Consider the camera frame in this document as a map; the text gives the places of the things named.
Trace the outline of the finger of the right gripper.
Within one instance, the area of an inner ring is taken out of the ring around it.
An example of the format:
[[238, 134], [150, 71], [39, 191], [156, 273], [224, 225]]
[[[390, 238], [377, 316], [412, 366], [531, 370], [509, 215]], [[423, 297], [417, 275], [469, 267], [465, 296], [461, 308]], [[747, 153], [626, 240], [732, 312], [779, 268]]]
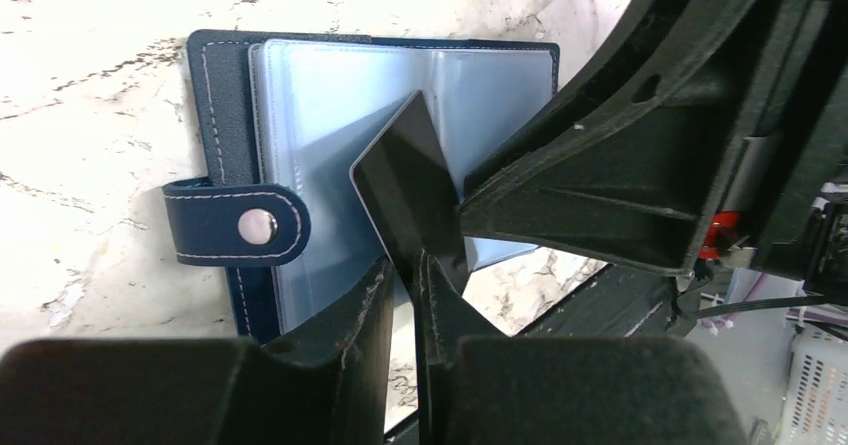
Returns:
[[467, 179], [466, 234], [658, 275], [694, 265], [752, 129], [759, 0], [632, 0], [587, 64]]

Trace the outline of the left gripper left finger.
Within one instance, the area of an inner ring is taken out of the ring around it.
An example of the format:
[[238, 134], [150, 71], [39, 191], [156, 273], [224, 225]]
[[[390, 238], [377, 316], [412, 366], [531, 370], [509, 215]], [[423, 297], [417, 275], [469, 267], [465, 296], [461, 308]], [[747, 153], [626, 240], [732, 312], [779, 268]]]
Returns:
[[379, 444], [393, 267], [260, 345], [43, 339], [1, 361], [5, 444]]

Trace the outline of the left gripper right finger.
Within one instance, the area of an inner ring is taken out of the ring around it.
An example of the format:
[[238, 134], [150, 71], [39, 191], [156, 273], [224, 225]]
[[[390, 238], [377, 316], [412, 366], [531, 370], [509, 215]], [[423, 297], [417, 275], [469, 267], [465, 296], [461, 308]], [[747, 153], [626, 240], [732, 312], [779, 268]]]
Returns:
[[744, 444], [721, 377], [668, 336], [509, 337], [439, 260], [415, 267], [423, 444]]

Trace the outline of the black card from holder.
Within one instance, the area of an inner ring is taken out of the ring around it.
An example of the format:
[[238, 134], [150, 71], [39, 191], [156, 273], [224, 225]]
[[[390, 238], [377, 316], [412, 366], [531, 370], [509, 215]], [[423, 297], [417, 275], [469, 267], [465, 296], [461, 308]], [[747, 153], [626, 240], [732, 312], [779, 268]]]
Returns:
[[386, 255], [406, 285], [427, 252], [459, 292], [470, 270], [458, 194], [424, 94], [400, 106], [354, 161], [350, 179]]

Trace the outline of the navy blue card holder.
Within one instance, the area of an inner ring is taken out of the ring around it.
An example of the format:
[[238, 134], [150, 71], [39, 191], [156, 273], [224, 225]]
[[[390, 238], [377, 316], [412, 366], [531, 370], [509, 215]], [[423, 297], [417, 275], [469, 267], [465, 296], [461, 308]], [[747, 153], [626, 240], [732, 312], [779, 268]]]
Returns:
[[350, 170], [413, 93], [464, 197], [468, 175], [551, 100], [560, 50], [198, 30], [187, 58], [208, 173], [162, 189], [177, 259], [223, 268], [237, 332], [267, 343], [382, 254]]

